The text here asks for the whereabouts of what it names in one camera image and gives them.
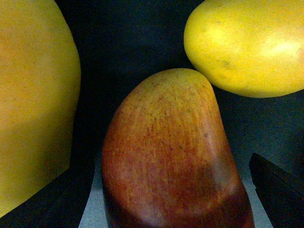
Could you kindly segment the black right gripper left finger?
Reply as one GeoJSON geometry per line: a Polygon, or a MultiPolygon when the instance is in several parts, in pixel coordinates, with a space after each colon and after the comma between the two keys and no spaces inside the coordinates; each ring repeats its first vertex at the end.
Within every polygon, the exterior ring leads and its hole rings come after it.
{"type": "Polygon", "coordinates": [[[77,228],[95,173],[92,159],[63,172],[27,201],[0,218],[2,228],[77,228]]]}

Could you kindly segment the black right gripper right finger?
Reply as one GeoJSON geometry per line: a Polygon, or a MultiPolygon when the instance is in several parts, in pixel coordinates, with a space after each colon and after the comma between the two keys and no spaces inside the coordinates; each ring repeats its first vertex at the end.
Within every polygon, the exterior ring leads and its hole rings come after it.
{"type": "Polygon", "coordinates": [[[249,168],[255,190],[275,228],[304,226],[304,180],[292,175],[257,153],[249,168]]]}

